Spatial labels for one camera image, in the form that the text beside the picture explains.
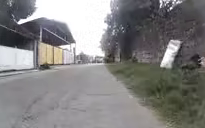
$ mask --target grass verge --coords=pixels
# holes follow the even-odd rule
[[[132,63],[107,68],[167,124],[177,128],[205,128],[205,72],[165,70],[157,65]]]

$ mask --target asphalt road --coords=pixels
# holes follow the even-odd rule
[[[164,128],[103,65],[0,78],[0,128]]]

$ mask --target building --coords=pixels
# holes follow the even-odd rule
[[[0,12],[0,71],[37,67],[38,37]]]
[[[60,48],[60,46],[75,44],[75,40],[65,23],[38,18],[22,24],[23,27],[39,37],[38,65],[72,64],[75,62],[75,51]]]

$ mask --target wall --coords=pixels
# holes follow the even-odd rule
[[[49,44],[39,43],[39,64],[64,64],[63,60],[63,49],[53,47]]]
[[[70,51],[64,50],[64,64],[74,64],[74,54]]]
[[[196,53],[205,56],[205,19],[200,12],[186,1],[165,18],[148,22],[135,38],[133,55],[140,62],[160,63],[168,42],[175,39],[183,42],[175,64],[187,62]]]
[[[54,64],[63,64],[63,50],[54,47]]]
[[[34,68],[33,51],[0,46],[0,71]]]

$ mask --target overcast sky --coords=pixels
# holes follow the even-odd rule
[[[77,53],[103,55],[99,46],[110,0],[37,0],[36,6],[28,20],[47,17],[66,22],[77,42]]]

